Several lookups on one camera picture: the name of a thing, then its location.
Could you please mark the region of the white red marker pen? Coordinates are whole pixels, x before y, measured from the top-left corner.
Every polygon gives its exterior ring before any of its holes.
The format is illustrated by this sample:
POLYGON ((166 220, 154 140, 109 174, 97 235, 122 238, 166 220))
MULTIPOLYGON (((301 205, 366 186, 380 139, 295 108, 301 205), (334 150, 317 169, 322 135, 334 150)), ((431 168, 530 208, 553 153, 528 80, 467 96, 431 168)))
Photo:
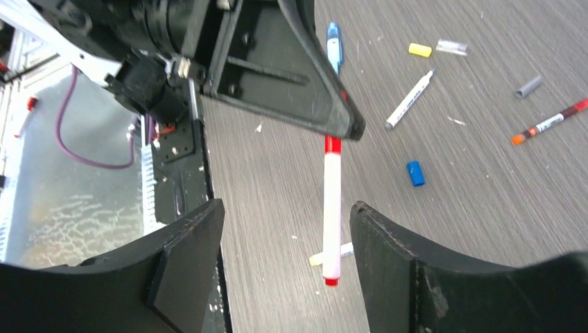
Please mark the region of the white red marker pen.
POLYGON ((340 279, 342 222, 341 140, 325 137, 323 236, 322 251, 331 254, 322 265, 322 276, 328 287, 337 287, 340 279))

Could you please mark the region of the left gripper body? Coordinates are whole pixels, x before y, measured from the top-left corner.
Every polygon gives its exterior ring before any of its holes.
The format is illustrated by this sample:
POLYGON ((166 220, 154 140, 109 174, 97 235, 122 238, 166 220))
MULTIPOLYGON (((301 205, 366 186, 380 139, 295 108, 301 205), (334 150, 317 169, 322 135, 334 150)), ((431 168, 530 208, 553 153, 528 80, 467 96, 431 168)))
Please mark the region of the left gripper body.
POLYGON ((181 54, 203 92, 237 106, 308 106, 318 97, 313 1, 193 1, 181 54))

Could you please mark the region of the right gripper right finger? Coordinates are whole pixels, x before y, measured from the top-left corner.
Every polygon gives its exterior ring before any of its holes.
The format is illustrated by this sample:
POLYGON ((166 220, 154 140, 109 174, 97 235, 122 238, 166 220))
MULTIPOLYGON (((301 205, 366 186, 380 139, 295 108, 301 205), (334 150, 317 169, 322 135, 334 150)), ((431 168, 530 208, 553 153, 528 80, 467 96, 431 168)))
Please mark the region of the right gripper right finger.
POLYGON ((587 254, 514 268, 476 259, 357 202, 356 269, 372 332, 586 332, 587 254))

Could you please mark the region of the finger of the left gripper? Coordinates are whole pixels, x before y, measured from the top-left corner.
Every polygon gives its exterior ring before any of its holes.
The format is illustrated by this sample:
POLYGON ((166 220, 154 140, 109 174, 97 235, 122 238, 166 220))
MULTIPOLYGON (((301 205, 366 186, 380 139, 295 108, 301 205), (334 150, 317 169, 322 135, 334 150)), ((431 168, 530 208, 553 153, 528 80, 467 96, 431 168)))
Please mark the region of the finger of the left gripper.
POLYGON ((315 34, 313 1, 237 1, 204 86, 233 107, 358 141, 365 121, 315 34))

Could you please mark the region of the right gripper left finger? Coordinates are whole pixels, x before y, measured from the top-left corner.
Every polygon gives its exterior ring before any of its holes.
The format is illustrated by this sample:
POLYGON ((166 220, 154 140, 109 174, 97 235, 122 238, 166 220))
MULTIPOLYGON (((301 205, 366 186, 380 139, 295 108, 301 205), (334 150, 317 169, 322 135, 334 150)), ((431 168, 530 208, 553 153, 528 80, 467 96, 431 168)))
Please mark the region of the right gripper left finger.
POLYGON ((1 265, 2 332, 200 332, 225 208, 177 221, 77 266, 1 265))

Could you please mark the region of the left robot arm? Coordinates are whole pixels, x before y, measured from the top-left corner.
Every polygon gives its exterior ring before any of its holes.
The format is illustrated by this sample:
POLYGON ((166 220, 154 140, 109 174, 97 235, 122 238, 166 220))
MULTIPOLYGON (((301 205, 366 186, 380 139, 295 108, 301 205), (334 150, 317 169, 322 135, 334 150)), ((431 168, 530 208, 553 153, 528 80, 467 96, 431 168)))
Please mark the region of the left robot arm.
POLYGON ((312 1, 27 1, 83 51, 125 108, 162 125, 200 94, 308 130, 358 140, 365 122, 315 36, 312 1))

